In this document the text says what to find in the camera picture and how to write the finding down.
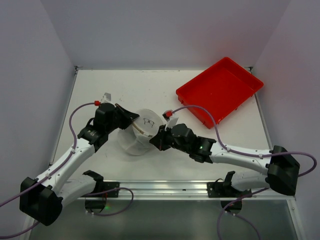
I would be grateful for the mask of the white mesh laundry bag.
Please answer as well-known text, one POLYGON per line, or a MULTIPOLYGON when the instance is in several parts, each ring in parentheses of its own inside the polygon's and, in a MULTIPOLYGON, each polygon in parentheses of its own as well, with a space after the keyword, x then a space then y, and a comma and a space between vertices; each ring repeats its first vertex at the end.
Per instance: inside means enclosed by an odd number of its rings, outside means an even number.
POLYGON ((139 117, 126 129, 117 133, 120 147, 129 155, 141 156, 154 146, 149 142, 163 125, 161 117, 150 109, 136 111, 139 117))

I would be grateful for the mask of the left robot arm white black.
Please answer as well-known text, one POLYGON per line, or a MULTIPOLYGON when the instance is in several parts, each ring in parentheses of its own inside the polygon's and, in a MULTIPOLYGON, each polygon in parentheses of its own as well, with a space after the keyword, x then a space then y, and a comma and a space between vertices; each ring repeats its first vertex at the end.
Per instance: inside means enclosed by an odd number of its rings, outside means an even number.
POLYGON ((103 176, 87 170, 70 180, 73 173, 95 154, 117 129, 125 130, 139 114, 118 104, 99 103, 95 115, 73 136, 73 145, 46 171, 20 185, 19 209, 45 226, 54 223, 64 207, 84 196, 104 197, 103 176))

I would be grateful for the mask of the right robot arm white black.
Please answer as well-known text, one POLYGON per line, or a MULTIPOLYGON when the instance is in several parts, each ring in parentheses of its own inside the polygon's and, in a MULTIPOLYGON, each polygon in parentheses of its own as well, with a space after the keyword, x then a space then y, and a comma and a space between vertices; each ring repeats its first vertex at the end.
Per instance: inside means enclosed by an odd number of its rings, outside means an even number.
POLYGON ((215 139, 197 136, 184 123, 167 128, 159 127, 149 141, 160 151, 173 148, 184 152, 198 163, 228 164, 249 169, 249 172, 230 172, 224 185, 230 190, 244 192, 249 189, 270 188, 273 191, 294 196, 300 164, 282 146, 272 150, 254 150, 220 145, 215 139))

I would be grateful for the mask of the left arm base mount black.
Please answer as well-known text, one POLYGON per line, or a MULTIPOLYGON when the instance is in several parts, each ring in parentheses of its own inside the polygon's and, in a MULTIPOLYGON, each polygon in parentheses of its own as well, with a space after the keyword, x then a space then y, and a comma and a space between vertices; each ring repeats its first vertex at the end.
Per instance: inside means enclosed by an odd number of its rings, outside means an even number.
POLYGON ((117 198, 119 190, 114 190, 120 187, 118 181, 103 181, 99 187, 95 188, 93 193, 100 193, 90 195, 85 198, 84 207, 88 212, 101 213, 103 210, 108 209, 108 198, 117 198))

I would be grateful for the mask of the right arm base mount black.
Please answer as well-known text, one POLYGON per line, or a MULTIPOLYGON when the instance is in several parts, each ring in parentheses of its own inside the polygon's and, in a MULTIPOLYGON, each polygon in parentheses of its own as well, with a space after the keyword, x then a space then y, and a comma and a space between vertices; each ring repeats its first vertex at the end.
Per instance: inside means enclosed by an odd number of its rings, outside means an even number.
MULTIPOLYGON (((215 181, 206 183, 207 195, 209 198, 239 198, 243 195, 252 193, 251 189, 237 190, 232 187, 232 177, 235 175, 235 171, 229 171, 223 181, 222 178, 218 178, 215 181)), ((221 200, 221 207, 224 208, 231 201, 221 200)), ((225 211, 231 214, 239 214, 242 210, 242 202, 237 201, 226 208, 225 211)))

